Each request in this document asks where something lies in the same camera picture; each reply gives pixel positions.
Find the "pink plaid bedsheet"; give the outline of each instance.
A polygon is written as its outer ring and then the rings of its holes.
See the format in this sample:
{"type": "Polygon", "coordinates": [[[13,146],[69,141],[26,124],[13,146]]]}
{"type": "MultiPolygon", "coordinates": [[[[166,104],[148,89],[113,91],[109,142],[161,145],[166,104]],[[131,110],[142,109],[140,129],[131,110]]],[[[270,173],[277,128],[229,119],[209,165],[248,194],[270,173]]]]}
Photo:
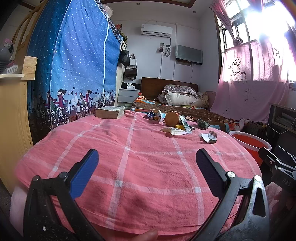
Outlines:
{"type": "MultiPolygon", "coordinates": [[[[198,135],[211,128],[171,136],[160,131],[164,123],[144,116],[125,111],[121,119],[87,116],[59,126],[25,154],[16,175],[29,187],[34,175],[56,177],[94,148],[99,164],[76,199],[88,220],[94,226],[133,234],[156,228],[160,235],[198,230],[218,201],[197,167],[198,149],[205,148],[214,161],[240,177],[261,175],[253,157],[228,134],[213,129],[218,140],[206,144],[198,135]]],[[[225,228],[238,206],[239,200],[225,228]]]]}

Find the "pink cloth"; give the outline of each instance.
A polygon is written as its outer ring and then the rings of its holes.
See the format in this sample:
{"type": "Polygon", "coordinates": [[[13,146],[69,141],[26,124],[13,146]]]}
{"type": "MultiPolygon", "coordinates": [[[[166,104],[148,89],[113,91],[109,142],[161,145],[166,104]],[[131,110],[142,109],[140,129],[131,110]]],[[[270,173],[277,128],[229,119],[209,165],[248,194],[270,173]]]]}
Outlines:
{"type": "Polygon", "coordinates": [[[266,122],[269,103],[286,102],[289,82],[284,53],[288,45],[275,49],[267,40],[262,43],[255,40],[225,50],[211,112],[234,120],[266,122]]]}
{"type": "Polygon", "coordinates": [[[224,0],[213,0],[211,7],[214,13],[220,19],[220,21],[224,24],[226,30],[228,30],[228,32],[230,33],[230,36],[232,37],[232,39],[234,40],[235,38],[233,35],[232,23],[227,14],[224,0]]]}
{"type": "MultiPolygon", "coordinates": [[[[197,167],[198,149],[205,148],[214,161],[239,177],[252,178],[261,172],[253,157],[222,131],[209,128],[218,133],[213,145],[198,137],[209,130],[173,137],[161,132],[163,127],[164,123],[131,111],[120,119],[86,116],[55,128],[33,146],[18,163],[16,175],[28,187],[34,175],[56,177],[94,148],[100,156],[98,167],[76,199],[88,220],[97,229],[141,234],[157,228],[160,235],[186,240],[218,201],[197,167]]],[[[225,228],[238,206],[239,200],[225,228]]]]}

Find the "patterned pillowcase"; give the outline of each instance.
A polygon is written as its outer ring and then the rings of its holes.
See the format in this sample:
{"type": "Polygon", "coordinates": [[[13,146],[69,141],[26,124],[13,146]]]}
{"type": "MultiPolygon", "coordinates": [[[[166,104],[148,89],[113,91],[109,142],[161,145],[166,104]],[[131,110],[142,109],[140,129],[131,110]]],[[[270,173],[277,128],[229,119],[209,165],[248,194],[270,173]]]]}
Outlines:
{"type": "Polygon", "coordinates": [[[197,96],[196,91],[188,86],[181,86],[181,85],[166,85],[163,89],[163,92],[170,91],[174,93],[189,93],[194,96],[197,96]]]}

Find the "drawer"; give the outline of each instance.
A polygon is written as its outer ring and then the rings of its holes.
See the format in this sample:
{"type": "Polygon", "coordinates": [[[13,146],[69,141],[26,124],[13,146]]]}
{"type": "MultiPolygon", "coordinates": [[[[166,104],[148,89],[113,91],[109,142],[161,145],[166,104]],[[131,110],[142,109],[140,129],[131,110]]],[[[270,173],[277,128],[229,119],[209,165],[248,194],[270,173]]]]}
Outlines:
{"type": "Polygon", "coordinates": [[[119,96],[134,96],[138,97],[139,90],[119,89],[119,96]]]}
{"type": "Polygon", "coordinates": [[[118,102],[133,103],[137,97],[138,96],[121,96],[121,95],[119,95],[117,101],[118,102]]]}

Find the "white nightstand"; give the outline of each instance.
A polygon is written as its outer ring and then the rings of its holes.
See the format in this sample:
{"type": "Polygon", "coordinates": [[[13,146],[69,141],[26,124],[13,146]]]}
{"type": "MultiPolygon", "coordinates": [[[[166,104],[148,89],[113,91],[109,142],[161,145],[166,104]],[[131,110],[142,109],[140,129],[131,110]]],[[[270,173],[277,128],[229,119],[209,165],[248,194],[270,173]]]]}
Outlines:
{"type": "Polygon", "coordinates": [[[119,89],[118,93],[118,106],[131,104],[138,97],[140,90],[133,89],[119,89]]]}

